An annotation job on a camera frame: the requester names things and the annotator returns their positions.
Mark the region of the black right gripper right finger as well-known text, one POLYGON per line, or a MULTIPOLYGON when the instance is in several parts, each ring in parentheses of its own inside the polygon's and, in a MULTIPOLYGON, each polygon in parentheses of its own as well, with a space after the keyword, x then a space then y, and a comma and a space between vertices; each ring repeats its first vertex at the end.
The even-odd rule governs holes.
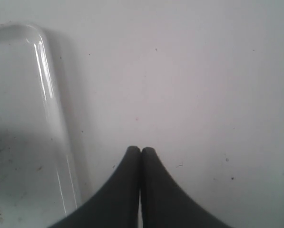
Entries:
POLYGON ((141 153, 141 206, 145 228, 228 228, 174 181, 156 151, 141 153))

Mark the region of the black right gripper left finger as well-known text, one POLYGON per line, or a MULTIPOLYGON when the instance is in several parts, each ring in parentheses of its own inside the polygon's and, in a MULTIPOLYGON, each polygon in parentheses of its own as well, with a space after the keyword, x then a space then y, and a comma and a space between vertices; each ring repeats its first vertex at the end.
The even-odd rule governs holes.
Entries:
POLYGON ((53 228, 136 228, 138 227, 141 151, 129 146, 102 188, 86 203, 53 228))

